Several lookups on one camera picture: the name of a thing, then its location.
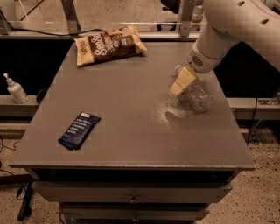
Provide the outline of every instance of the candy bar wrapper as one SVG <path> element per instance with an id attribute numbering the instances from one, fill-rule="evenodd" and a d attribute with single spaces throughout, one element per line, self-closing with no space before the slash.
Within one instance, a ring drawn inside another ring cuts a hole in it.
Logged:
<path id="1" fill-rule="evenodd" d="M 80 112 L 71 126 L 59 139 L 59 142 L 70 151 L 78 150 L 90 131 L 100 120 L 101 118 L 98 116 Z"/>
<path id="2" fill-rule="evenodd" d="M 76 38 L 75 43 L 77 66 L 124 59 L 147 51 L 133 25 Z"/>

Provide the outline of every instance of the drawer handle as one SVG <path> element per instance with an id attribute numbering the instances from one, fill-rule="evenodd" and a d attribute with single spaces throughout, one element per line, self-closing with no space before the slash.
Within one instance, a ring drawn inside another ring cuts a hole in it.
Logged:
<path id="1" fill-rule="evenodd" d="M 139 219 L 137 218 L 137 216 L 134 216 L 134 218 L 132 219 L 133 222 L 138 222 Z"/>
<path id="2" fill-rule="evenodd" d="M 136 199 L 135 195 L 132 196 L 132 199 L 129 200 L 130 204 L 137 204 L 138 200 Z"/>

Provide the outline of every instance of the dark blue packet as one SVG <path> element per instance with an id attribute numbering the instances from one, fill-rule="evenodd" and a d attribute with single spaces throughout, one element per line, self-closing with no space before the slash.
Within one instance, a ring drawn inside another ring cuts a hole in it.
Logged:
<path id="1" fill-rule="evenodd" d="M 80 112 L 70 127 L 66 130 L 59 142 L 70 151 L 78 150 L 93 127 L 101 120 L 96 115 Z"/>

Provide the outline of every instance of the white spray bottle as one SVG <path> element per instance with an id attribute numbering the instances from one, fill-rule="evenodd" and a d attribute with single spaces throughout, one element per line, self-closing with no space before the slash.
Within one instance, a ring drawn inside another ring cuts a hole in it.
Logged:
<path id="1" fill-rule="evenodd" d="M 16 103 L 24 103 L 28 101 L 28 96 L 22 86 L 15 82 L 13 79 L 9 78 L 8 74 L 3 75 L 8 83 L 8 91 L 14 98 Z"/>

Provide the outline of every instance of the gray tabletop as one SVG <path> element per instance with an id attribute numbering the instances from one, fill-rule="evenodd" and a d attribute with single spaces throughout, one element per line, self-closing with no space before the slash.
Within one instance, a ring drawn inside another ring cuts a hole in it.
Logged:
<path id="1" fill-rule="evenodd" d="M 171 98 L 174 67 L 193 43 L 145 43 L 147 56 L 76 66 L 72 46 L 10 161 L 24 168 L 250 170 L 254 162 L 214 72 L 214 105 L 195 114 Z M 58 143 L 81 112 L 99 116 L 80 150 Z"/>

